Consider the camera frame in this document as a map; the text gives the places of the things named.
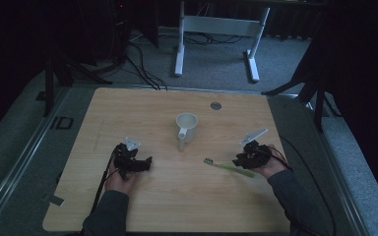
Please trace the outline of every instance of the white mug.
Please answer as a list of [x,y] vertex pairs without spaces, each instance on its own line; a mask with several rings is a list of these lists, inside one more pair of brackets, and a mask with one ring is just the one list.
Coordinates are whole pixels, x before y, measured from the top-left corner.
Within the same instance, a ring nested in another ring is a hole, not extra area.
[[179,150],[184,151],[185,143],[192,142],[198,128],[198,118],[191,113],[181,113],[176,118],[176,124],[180,128],[177,138],[179,139]]

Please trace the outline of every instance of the metal stand leg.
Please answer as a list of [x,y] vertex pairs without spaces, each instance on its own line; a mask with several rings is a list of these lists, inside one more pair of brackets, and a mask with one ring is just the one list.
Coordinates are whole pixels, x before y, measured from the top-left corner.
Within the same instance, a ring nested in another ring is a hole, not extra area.
[[256,65],[256,59],[254,59],[254,56],[256,55],[257,48],[259,46],[260,39],[263,34],[263,30],[266,25],[266,20],[269,15],[270,8],[266,8],[264,14],[262,15],[262,18],[260,19],[260,26],[259,30],[257,32],[257,35],[254,38],[253,46],[251,50],[247,50],[247,59],[248,59],[248,65],[250,67],[250,73],[251,73],[251,80],[255,83],[260,81],[259,72],[257,70]]
[[185,55],[185,45],[183,44],[185,19],[185,2],[180,2],[180,22],[179,22],[179,46],[177,48],[176,66],[174,69],[174,75],[181,77],[183,74],[183,56]]

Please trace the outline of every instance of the person's left hand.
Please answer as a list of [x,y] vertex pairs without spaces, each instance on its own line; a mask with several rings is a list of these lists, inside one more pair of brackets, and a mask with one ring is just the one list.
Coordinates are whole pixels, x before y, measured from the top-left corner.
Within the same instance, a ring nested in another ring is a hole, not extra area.
[[126,195],[130,195],[133,190],[134,184],[138,178],[139,173],[132,173],[127,175],[127,179],[123,180],[119,172],[116,170],[113,161],[109,165],[108,178],[105,181],[105,191],[114,190]]

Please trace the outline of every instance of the white stand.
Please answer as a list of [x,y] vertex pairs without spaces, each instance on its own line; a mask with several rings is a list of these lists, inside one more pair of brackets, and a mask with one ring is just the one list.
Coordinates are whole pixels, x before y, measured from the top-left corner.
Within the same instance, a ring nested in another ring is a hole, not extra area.
[[265,8],[265,13],[260,21],[245,21],[235,19],[210,18],[185,16],[185,2],[180,2],[180,23],[179,23],[179,46],[177,48],[176,67],[174,74],[177,77],[183,74],[183,56],[185,46],[183,44],[183,36],[186,31],[207,32],[216,34],[227,34],[237,36],[251,36],[254,37],[254,42],[251,50],[247,50],[247,62],[250,67],[250,72],[253,82],[259,82],[259,73],[256,66],[257,47],[259,46],[260,38],[262,37],[263,29],[266,25],[266,20],[269,15],[270,8]]

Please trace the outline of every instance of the mug handle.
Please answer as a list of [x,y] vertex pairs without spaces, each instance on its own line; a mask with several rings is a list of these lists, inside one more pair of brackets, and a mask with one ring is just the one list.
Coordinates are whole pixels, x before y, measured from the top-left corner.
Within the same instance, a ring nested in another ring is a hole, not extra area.
[[186,138],[186,133],[188,129],[185,128],[180,128],[179,135],[177,136],[179,138],[179,150],[184,151],[185,149],[185,138]]

